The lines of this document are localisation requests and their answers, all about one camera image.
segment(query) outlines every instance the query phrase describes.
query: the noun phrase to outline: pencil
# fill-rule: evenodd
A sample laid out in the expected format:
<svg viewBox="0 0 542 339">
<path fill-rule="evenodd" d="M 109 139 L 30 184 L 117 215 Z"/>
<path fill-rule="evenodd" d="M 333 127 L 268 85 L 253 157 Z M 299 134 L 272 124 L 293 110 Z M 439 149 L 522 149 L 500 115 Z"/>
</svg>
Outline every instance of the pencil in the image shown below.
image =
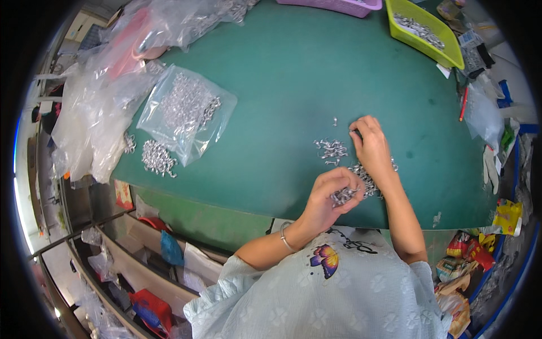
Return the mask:
<svg viewBox="0 0 542 339">
<path fill-rule="evenodd" d="M 465 94 L 463 95 L 463 104 L 461 105 L 461 114 L 459 114 L 459 121 L 463 121 L 463 115 L 465 114 L 465 107 L 467 106 L 467 95 L 469 94 L 469 88 L 465 88 Z"/>
</svg>

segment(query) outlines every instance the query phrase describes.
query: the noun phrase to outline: green work table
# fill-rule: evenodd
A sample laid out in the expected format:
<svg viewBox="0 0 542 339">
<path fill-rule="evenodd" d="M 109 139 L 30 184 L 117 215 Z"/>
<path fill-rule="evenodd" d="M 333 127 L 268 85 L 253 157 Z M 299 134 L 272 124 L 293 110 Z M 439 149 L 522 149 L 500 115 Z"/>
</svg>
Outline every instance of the green work table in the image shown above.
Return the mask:
<svg viewBox="0 0 542 339">
<path fill-rule="evenodd" d="M 341 164 L 350 165 L 356 158 L 348 126 L 371 114 L 388 138 L 423 229 L 491 222 L 496 196 L 483 184 L 483 141 L 471 140 L 465 122 L 458 121 L 453 76 L 447 80 L 435 61 L 393 39 L 384 9 L 359 19 L 262 1 L 243 27 L 221 23 L 189 53 L 174 48 L 160 60 L 202 74 L 235 94 L 238 104 L 218 143 L 186 168 L 175 166 L 176 178 L 143 168 L 142 146 L 151 137 L 136 130 L 142 105 L 128 130 L 138 146 L 122 155 L 114 178 L 296 219 L 316 177 L 334 168 L 317 156 L 313 141 L 344 141 L 350 156 Z M 337 224 L 387 228 L 385 204 L 369 197 Z"/>
</svg>

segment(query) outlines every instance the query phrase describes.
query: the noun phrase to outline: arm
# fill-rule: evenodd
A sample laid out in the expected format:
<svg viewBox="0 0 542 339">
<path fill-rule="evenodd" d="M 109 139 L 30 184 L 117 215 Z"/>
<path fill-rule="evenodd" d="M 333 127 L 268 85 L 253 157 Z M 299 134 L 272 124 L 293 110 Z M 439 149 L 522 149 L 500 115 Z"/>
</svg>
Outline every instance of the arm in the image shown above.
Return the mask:
<svg viewBox="0 0 542 339">
<path fill-rule="evenodd" d="M 427 261 L 420 223 L 401 185 L 399 174 L 391 166 L 388 141 L 380 123 L 371 116 L 365 116 L 350 125 L 351 131 L 356 129 L 363 137 L 362 140 L 355 132 L 350 132 L 356 155 L 384 195 L 395 251 L 407 264 Z"/>
<path fill-rule="evenodd" d="M 356 195 L 342 206 L 333 208 L 330 195 L 345 187 L 356 188 Z M 330 228 L 337 218 L 357 206 L 363 199 L 363 182 L 346 167 L 323 173 L 314 182 L 305 211 L 293 224 L 284 229 L 286 241 L 298 251 L 318 234 Z M 263 271 L 292 254 L 278 232 L 262 236 L 243 245 L 235 255 L 253 268 Z"/>
</svg>

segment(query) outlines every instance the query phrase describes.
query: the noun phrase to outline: woman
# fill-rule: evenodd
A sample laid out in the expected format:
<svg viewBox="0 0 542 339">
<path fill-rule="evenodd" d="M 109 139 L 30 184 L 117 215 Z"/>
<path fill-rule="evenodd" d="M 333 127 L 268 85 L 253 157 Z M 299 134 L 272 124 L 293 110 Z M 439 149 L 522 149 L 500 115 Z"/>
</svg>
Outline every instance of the woman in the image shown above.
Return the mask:
<svg viewBox="0 0 542 339">
<path fill-rule="evenodd" d="M 384 195 L 395 250 L 375 230 L 333 226 L 363 190 L 335 208 L 330 195 L 364 185 L 344 167 L 324 173 L 283 238 L 277 232 L 242 246 L 218 283 L 184 307 L 195 339 L 446 337 L 451 318 L 436 303 L 422 230 L 380 124 L 366 116 L 350 130 Z"/>
</svg>

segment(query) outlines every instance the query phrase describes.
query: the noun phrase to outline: white glove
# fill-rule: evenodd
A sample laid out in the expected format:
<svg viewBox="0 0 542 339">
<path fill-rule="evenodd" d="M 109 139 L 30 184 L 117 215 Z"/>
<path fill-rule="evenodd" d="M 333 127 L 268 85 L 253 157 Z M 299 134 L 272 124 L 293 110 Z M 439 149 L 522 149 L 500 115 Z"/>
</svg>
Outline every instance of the white glove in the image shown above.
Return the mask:
<svg viewBox="0 0 542 339">
<path fill-rule="evenodd" d="M 497 168 L 495 167 L 493 151 L 490 150 L 487 145 L 483 151 L 482 161 L 483 183 L 487 184 L 489 179 L 491 179 L 491 183 L 493 184 L 493 194 L 497 194 L 497 191 L 499 191 L 499 174 L 497 173 Z"/>
</svg>

